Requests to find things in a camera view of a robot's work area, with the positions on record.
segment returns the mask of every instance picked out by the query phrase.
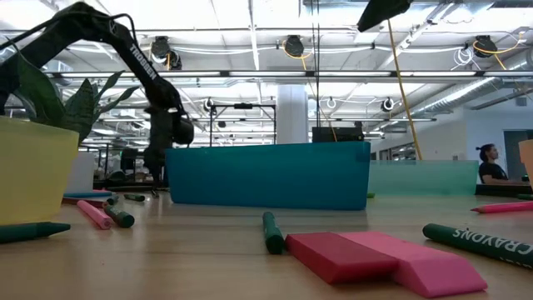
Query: red eraser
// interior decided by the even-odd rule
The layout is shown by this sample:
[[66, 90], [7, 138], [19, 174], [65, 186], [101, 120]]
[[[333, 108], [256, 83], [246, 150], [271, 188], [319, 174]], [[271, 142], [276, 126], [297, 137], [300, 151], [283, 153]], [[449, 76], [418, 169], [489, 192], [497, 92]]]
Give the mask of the red eraser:
[[399, 260], [392, 278], [426, 298], [472, 293], [487, 288], [463, 257], [402, 241], [381, 232], [339, 233], [362, 246]]
[[353, 283], [390, 275], [398, 261], [335, 233], [289, 234], [288, 251], [326, 283]]

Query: woman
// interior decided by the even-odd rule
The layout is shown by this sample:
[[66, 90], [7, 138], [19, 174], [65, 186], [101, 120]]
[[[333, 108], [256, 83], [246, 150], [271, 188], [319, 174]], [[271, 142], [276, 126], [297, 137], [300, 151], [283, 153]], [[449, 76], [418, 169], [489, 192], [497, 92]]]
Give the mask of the woman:
[[498, 159], [498, 150], [494, 144], [486, 144], [477, 147], [480, 150], [480, 158], [483, 163], [480, 165], [479, 174], [481, 182], [484, 184], [520, 185], [521, 182], [510, 181], [506, 172], [495, 163]]

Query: teal container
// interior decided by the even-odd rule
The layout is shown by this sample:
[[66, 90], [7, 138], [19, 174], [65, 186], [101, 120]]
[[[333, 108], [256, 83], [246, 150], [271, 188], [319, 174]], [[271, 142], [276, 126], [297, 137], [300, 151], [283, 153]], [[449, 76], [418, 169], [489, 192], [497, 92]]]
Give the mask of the teal container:
[[175, 203], [362, 210], [370, 143], [167, 150]]
[[394, 196], [474, 195], [478, 166], [476, 161], [372, 161], [368, 189]]

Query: wooden table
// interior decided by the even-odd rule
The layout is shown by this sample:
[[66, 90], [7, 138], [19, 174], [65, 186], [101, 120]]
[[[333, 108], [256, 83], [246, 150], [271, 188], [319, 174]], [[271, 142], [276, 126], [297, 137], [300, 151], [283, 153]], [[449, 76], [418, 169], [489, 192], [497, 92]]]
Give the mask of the wooden table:
[[[532, 299], [533, 272], [427, 241], [430, 222], [533, 243], [533, 212], [477, 215], [490, 197], [378, 197], [366, 212], [272, 209], [283, 233], [377, 230], [468, 258], [488, 282], [486, 292], [454, 299]], [[271, 256], [263, 244], [266, 209], [122, 200], [136, 218], [130, 229], [97, 230], [77, 207], [57, 221], [69, 232], [0, 245], [0, 298], [6, 300], [163, 299], [420, 299], [393, 282], [325, 284], [291, 255]]]

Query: dark green crayon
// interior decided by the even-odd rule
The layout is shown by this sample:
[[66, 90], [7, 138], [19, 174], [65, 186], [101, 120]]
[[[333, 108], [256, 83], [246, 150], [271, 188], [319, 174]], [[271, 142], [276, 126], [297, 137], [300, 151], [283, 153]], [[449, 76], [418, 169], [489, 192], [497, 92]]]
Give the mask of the dark green crayon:
[[107, 205], [103, 208], [103, 211], [115, 221], [120, 228], [130, 228], [135, 222], [135, 218], [120, 209], [117, 209], [113, 205]]
[[137, 202], [143, 202], [144, 199], [146, 199], [143, 195], [136, 195], [136, 194], [124, 194], [124, 197], [128, 200], [133, 200]]
[[70, 224], [54, 222], [35, 222], [0, 226], [0, 243], [27, 241], [34, 238], [46, 238], [52, 234], [70, 229]]
[[533, 195], [531, 194], [519, 194], [516, 197], [519, 198], [520, 200], [533, 200]]
[[112, 195], [108, 200], [106, 200], [107, 203], [111, 205], [115, 205], [118, 203], [118, 195]]
[[285, 241], [280, 228], [276, 225], [276, 219], [271, 212], [263, 213], [263, 230], [265, 232], [265, 245], [270, 254], [281, 254], [285, 247]]
[[533, 245], [433, 223], [422, 232], [435, 242], [533, 269]]

